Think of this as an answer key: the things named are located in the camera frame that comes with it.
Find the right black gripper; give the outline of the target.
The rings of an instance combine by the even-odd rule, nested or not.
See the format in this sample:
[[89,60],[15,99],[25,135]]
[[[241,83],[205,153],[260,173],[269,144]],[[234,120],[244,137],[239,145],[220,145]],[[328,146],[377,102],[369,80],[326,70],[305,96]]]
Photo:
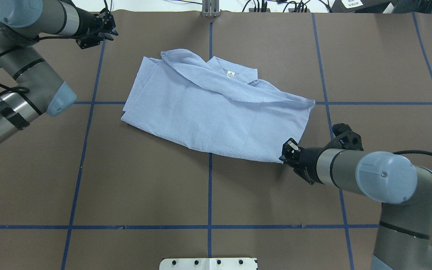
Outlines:
[[323,148],[300,148],[295,139],[289,138],[283,143],[279,160],[283,164],[294,165],[293,171],[307,183],[322,183],[317,174],[317,162],[323,152]]

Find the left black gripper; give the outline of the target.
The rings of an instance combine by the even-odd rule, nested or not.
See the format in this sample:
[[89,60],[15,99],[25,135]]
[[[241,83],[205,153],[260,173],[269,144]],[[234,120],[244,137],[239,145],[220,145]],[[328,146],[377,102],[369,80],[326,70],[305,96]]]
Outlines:
[[79,26],[76,43],[81,49],[95,47],[101,41],[113,41],[119,33],[116,31],[116,23],[113,14],[108,10],[100,13],[90,13],[86,10],[77,10]]

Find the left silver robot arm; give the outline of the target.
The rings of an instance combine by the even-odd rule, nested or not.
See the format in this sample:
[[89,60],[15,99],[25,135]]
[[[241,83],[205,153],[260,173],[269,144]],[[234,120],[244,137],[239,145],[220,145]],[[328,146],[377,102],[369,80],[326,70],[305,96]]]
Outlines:
[[34,49],[72,39],[86,49],[118,35],[109,3],[98,13],[71,0],[0,0],[0,144],[43,114],[57,116],[77,95]]

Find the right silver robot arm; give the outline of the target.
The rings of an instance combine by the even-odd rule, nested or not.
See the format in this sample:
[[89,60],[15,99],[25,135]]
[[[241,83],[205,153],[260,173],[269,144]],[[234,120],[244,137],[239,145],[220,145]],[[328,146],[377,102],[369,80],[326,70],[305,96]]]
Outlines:
[[372,270],[432,270],[432,171],[387,151],[363,151],[359,137],[324,147],[287,140],[280,157],[310,184],[321,183],[382,204]]

